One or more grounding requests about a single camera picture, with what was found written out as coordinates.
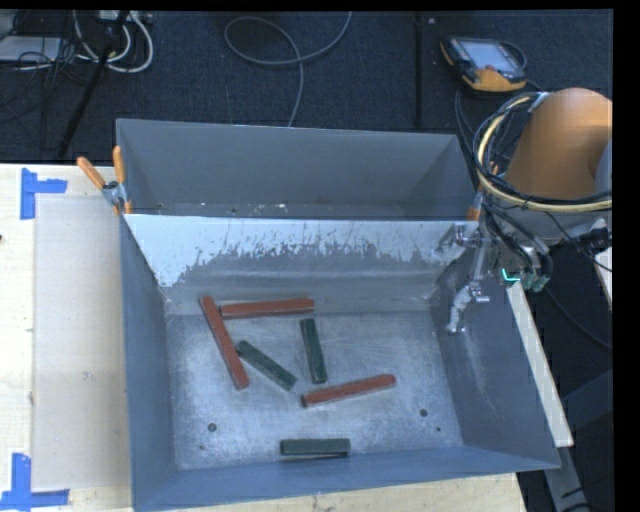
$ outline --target rectangular block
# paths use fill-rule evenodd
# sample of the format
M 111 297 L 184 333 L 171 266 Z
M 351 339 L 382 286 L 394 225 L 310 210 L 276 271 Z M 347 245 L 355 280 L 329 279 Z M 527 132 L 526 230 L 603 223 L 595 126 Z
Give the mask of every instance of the rectangular block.
M 310 391 L 302 396 L 302 405 L 309 407 L 326 402 L 335 402 L 353 396 L 380 391 L 395 386 L 395 384 L 396 378 L 394 375 L 376 375 L 375 377 L 348 382 L 340 386 Z
M 220 306 L 220 314 L 225 320 L 233 318 L 254 318 L 257 316 L 296 315 L 310 313 L 315 309 L 312 299 L 283 299 L 260 302 L 238 302 Z
M 300 329 L 302 330 L 304 348 L 307 353 L 307 361 L 309 362 L 311 381 L 314 384 L 323 384 L 327 382 L 328 376 L 327 368 L 324 364 L 322 347 L 320 346 L 316 321 L 313 318 L 300 320 Z
M 233 346 L 231 336 L 229 336 L 229 332 L 218 311 L 218 306 L 216 306 L 216 303 L 209 296 L 202 297 L 200 299 L 200 305 L 207 317 L 209 327 L 211 327 L 213 337 L 216 339 L 222 358 L 233 379 L 233 383 L 238 389 L 246 388 L 249 385 L 249 376 L 242 365 L 242 361 L 240 361 L 236 348 Z
M 283 439 L 280 441 L 282 455 L 313 456 L 334 455 L 345 456 L 351 451 L 348 438 L 336 439 Z
M 245 340 L 236 345 L 236 351 L 242 359 L 285 391 L 289 391 L 298 380 L 295 375 Z

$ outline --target handheld device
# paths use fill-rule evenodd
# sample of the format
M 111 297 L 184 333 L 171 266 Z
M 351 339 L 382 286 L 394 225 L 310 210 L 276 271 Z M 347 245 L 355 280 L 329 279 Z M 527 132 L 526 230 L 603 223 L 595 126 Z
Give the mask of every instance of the handheld device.
M 451 36 L 440 41 L 440 49 L 453 71 L 475 91 L 505 93 L 527 83 L 516 56 L 499 41 Z

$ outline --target red stick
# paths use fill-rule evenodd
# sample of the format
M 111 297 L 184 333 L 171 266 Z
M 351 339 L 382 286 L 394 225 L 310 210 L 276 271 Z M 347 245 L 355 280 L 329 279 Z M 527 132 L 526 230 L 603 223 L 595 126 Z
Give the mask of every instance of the red stick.
M 326 402 L 335 402 L 336 400 L 386 389 L 395 386 L 395 384 L 396 378 L 393 375 L 376 375 L 375 377 L 348 382 L 340 386 L 310 391 L 302 396 L 302 405 L 309 407 Z
M 207 317 L 209 327 L 211 327 L 213 336 L 218 343 L 218 348 L 220 349 L 222 358 L 227 365 L 227 369 L 229 370 L 229 374 L 233 379 L 233 383 L 238 389 L 246 388 L 249 385 L 249 377 L 244 369 L 244 366 L 242 365 L 242 361 L 238 356 L 236 348 L 233 346 L 231 336 L 229 336 L 229 332 L 224 325 L 224 321 L 220 316 L 220 312 L 218 311 L 216 303 L 213 302 L 213 299 L 211 297 L 207 296 L 200 299 L 200 305 L 202 306 L 202 310 Z
M 261 302 L 239 302 L 220 307 L 222 318 L 253 318 L 256 316 L 294 315 L 310 313 L 315 308 L 312 299 L 284 299 Z

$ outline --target bin floor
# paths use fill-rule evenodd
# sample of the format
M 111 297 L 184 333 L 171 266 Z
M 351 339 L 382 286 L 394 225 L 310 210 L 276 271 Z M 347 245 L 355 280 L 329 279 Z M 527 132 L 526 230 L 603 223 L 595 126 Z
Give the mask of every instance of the bin floor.
M 180 469 L 274 461 L 280 440 L 347 437 L 352 455 L 462 444 L 428 311 L 313 314 L 329 380 L 313 384 L 304 350 L 303 315 L 226 322 L 297 377 L 285 391 L 245 363 L 238 391 L 204 315 L 167 316 L 174 448 Z M 304 408 L 301 396 L 381 373 L 393 388 Z

